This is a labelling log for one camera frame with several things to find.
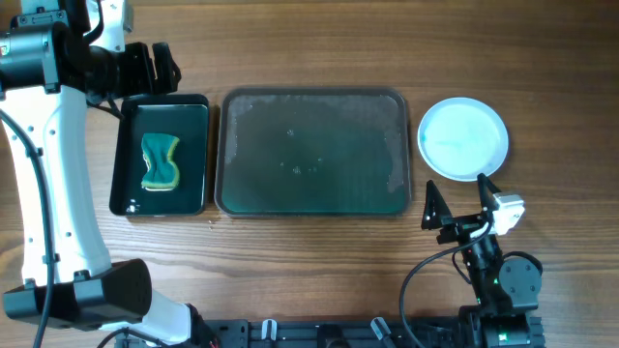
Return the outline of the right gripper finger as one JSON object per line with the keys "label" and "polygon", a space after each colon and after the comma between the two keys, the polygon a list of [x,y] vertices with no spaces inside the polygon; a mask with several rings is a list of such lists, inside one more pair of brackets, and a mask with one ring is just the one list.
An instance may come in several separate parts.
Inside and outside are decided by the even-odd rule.
{"label": "right gripper finger", "polygon": [[421,228],[440,229],[453,223],[453,215],[436,184],[429,180],[426,185],[426,203]]}
{"label": "right gripper finger", "polygon": [[477,176],[477,185],[482,210],[490,215],[496,210],[494,194],[499,193],[500,189],[484,173]]}

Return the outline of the light blue plate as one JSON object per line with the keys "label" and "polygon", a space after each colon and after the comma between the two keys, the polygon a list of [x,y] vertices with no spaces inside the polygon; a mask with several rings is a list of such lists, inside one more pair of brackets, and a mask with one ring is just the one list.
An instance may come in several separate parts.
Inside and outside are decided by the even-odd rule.
{"label": "light blue plate", "polygon": [[433,105],[417,130],[417,144],[427,165],[441,176],[474,182],[496,172],[509,153],[510,138],[499,114],[466,97]]}

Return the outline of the green yellow sponge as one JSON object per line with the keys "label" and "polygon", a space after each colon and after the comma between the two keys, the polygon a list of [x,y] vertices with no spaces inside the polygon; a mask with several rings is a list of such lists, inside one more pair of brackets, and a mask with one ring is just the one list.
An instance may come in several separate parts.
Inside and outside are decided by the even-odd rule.
{"label": "green yellow sponge", "polygon": [[142,156],[146,173],[141,186],[149,191],[171,191],[180,182],[180,170],[174,161],[174,153],[180,139],[166,133],[145,133],[141,140]]}

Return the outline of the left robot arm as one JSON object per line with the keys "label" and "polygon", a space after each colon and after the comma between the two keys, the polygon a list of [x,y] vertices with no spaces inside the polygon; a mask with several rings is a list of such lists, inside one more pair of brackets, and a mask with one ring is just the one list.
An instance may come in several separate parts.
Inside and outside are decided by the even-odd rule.
{"label": "left robot arm", "polygon": [[117,1],[25,1],[1,35],[1,121],[24,228],[22,284],[5,293],[13,320],[105,331],[160,347],[217,347],[189,304],[157,292],[139,259],[113,262],[96,220],[86,116],[122,98],[174,94],[168,46],[126,43],[133,9]]}

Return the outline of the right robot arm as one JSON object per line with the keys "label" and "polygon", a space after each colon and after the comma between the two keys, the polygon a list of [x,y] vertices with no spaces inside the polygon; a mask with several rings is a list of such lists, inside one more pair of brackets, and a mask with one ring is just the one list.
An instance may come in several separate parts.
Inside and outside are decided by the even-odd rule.
{"label": "right robot arm", "polygon": [[477,298],[458,313],[464,347],[533,347],[531,312],[539,306],[543,265],[523,251],[503,252],[498,239],[512,230],[525,211],[517,194],[501,191],[484,174],[477,178],[481,211],[454,216],[433,181],[426,186],[421,227],[438,230],[439,245],[456,245]]}

